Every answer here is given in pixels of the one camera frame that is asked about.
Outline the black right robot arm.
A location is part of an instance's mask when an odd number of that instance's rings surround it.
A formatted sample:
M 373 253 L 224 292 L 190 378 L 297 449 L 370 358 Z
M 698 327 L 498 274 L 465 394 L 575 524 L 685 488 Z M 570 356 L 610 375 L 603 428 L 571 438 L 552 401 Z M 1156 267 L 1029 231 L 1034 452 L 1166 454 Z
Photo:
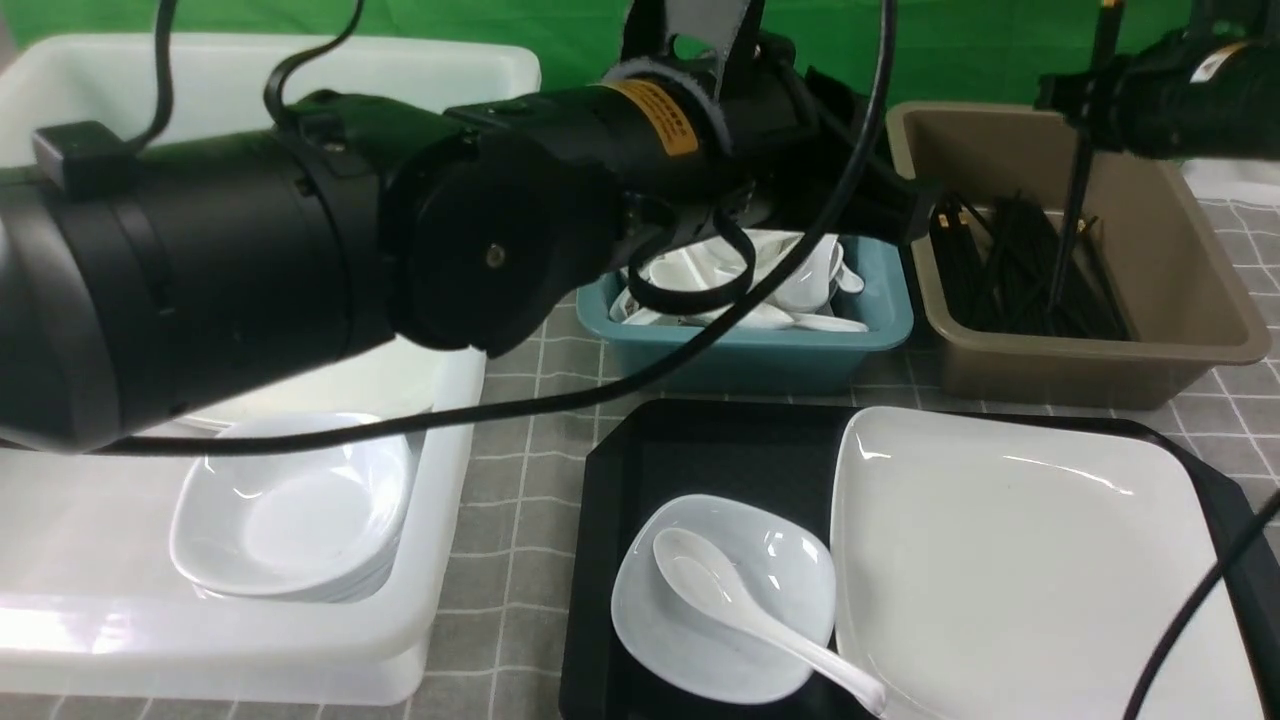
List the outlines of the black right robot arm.
M 1277 160 L 1279 4 L 1194 1 L 1184 27 L 1120 54 L 1125 8 L 1100 4 L 1088 68 L 1039 77 L 1034 109 L 1107 152 Z

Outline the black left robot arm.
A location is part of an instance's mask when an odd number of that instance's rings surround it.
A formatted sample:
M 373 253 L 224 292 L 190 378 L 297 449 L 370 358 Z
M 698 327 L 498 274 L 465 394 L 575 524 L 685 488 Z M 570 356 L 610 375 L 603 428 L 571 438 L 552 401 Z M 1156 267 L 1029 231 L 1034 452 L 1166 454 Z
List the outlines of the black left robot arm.
M 145 151 L 41 129 L 3 172 L 3 441 L 177 454 L 134 434 L 398 337 L 499 357 L 603 275 L 832 201 L 827 231 L 908 243 L 934 192 L 838 169 L 874 115 L 767 35 L 735 64 L 634 58 L 440 113 L 320 90 Z

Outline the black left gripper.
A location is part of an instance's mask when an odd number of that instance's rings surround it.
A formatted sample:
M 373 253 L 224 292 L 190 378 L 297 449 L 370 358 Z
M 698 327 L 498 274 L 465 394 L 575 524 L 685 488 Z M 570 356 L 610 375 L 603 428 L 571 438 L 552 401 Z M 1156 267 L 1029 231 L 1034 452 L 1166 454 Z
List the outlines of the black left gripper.
M 884 109 L 876 110 L 868 95 L 841 79 L 808 67 L 795 67 L 796 47 L 782 35 L 763 35 L 754 65 L 777 70 L 795 90 L 813 119 L 812 133 L 771 151 L 753 169 L 751 197 L 733 219 L 744 229 L 803 232 L 835 196 L 836 186 L 868 117 L 879 122 L 860 179 L 828 231 L 865 236 L 893 246 L 909 246 L 929 229 L 941 197 L 937 183 L 908 179 L 897 173 L 890 152 Z

